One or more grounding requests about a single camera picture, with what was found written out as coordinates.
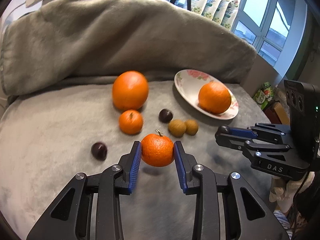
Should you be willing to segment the right gloved hand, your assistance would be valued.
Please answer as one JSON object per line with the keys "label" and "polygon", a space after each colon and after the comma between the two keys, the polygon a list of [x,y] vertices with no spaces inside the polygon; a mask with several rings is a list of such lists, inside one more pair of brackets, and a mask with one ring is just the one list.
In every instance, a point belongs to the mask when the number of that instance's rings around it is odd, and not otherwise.
{"label": "right gloved hand", "polygon": [[276,202],[278,209],[282,213],[287,213],[293,206],[293,197],[302,185],[304,178],[305,176],[298,181],[289,180],[286,182],[283,178],[273,176],[271,180],[269,202]]}

